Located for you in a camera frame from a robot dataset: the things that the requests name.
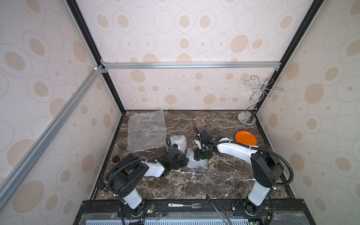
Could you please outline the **orange dinner plate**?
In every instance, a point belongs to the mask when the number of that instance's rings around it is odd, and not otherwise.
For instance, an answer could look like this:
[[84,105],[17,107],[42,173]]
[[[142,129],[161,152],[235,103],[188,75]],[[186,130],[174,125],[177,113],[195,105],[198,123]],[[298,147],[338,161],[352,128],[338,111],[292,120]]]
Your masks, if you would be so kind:
[[239,142],[239,143],[242,143],[245,145],[252,145],[252,146],[257,145],[256,137],[247,131],[237,132],[235,135],[235,140],[236,140],[236,142]]

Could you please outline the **bubble wrap sheet around orange plate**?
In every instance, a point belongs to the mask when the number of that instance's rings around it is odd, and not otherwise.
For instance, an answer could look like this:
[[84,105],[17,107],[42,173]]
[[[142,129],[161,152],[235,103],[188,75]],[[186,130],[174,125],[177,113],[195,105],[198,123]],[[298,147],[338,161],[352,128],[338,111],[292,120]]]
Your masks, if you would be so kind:
[[127,151],[139,152],[166,146],[163,110],[132,115],[128,120]]

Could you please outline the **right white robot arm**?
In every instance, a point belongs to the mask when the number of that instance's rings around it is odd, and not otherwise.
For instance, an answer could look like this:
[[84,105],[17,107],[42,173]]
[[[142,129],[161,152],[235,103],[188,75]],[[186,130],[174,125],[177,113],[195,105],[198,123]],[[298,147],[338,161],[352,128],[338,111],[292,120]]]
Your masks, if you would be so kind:
[[199,131],[195,126],[193,129],[198,146],[194,150],[194,160],[210,159],[222,153],[251,164],[255,182],[243,204],[248,215],[256,215],[264,200],[270,199],[276,187],[287,186],[293,181],[294,173],[290,163],[275,153],[269,145],[246,145],[224,136],[213,137],[205,130]]

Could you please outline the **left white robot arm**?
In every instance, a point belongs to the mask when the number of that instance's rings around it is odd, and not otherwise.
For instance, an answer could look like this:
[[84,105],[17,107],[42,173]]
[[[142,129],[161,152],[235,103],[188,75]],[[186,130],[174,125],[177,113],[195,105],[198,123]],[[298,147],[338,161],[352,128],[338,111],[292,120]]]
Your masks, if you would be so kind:
[[167,152],[159,159],[149,160],[128,154],[106,174],[103,187],[113,193],[130,208],[134,216],[144,211],[144,202],[136,187],[143,177],[161,178],[187,166],[189,159],[180,151],[178,144],[166,139]]

